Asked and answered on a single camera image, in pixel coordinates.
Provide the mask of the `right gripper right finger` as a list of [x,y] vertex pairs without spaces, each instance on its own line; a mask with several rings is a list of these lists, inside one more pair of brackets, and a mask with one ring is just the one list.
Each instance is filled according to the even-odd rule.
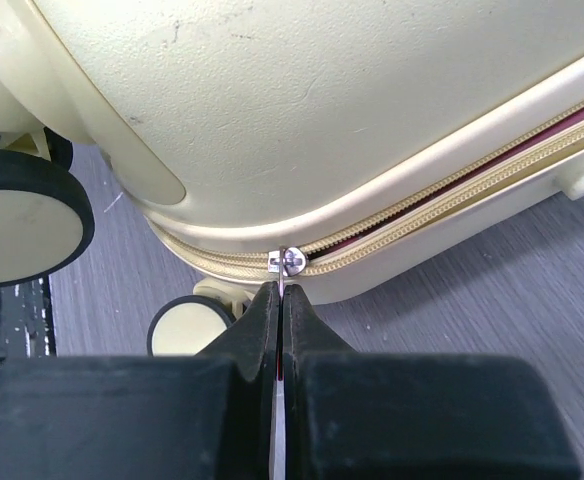
[[281,304],[289,479],[576,479],[539,372],[511,356],[364,353],[303,289]]

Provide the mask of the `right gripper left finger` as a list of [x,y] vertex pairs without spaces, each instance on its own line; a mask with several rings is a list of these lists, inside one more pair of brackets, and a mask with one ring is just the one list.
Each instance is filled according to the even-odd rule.
[[268,479],[278,289],[195,356],[11,359],[0,479]]

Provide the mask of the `yellow suitcase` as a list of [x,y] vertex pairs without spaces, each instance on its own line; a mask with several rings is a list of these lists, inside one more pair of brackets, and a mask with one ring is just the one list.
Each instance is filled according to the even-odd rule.
[[584,1],[0,1],[0,287],[90,244],[76,143],[201,273],[148,335],[196,354],[583,197]]

